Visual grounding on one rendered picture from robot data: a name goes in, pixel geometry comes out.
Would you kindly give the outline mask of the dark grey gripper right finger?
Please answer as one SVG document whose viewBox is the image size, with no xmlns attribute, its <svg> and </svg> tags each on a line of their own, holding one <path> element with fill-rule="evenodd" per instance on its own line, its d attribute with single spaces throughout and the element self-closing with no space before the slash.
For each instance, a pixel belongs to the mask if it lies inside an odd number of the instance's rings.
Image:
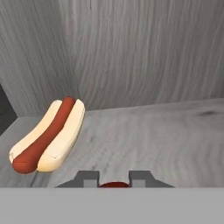
<svg viewBox="0 0 224 224">
<path fill-rule="evenodd" d="M 143 188 L 170 187 L 170 185 L 155 179 L 150 171 L 129 171 L 129 186 Z"/>
</svg>

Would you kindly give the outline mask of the grey wooden cabinet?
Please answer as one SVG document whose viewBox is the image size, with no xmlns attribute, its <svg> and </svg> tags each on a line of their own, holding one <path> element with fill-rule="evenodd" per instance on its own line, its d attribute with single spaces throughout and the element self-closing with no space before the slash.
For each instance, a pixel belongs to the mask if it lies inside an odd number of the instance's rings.
<svg viewBox="0 0 224 224">
<path fill-rule="evenodd" d="M 68 95 L 87 112 L 65 163 L 16 173 L 11 147 Z M 80 170 L 224 187 L 224 0 L 0 0 L 0 187 Z"/>
</svg>

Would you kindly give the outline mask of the hot dog in bun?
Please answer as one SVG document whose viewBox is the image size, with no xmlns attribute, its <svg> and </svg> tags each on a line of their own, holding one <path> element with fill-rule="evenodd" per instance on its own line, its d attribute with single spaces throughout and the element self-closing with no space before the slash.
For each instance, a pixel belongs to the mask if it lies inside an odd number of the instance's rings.
<svg viewBox="0 0 224 224">
<path fill-rule="evenodd" d="M 77 140 L 84 116 L 81 100 L 68 96 L 54 101 L 39 124 L 11 148 L 13 169 L 22 174 L 58 169 Z"/>
</svg>

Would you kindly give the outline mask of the red round fruit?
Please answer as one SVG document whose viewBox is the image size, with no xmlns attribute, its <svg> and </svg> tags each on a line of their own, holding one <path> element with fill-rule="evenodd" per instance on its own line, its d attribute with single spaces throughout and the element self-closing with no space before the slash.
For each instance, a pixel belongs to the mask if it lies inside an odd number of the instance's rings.
<svg viewBox="0 0 224 224">
<path fill-rule="evenodd" d="M 120 182 L 120 181 L 116 181 L 116 182 L 107 182 L 104 184 L 101 184 L 99 187 L 103 187 L 103 188 L 126 188 L 126 187 L 130 187 L 129 184 L 125 183 L 125 182 Z"/>
</svg>

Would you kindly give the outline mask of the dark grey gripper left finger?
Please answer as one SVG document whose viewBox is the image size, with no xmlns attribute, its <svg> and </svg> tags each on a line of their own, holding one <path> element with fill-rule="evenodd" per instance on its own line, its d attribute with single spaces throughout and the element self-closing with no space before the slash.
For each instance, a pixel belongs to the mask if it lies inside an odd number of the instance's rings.
<svg viewBox="0 0 224 224">
<path fill-rule="evenodd" d="M 99 171 L 78 171 L 73 179 L 59 185 L 59 187 L 98 187 L 100 185 L 99 180 Z"/>
</svg>

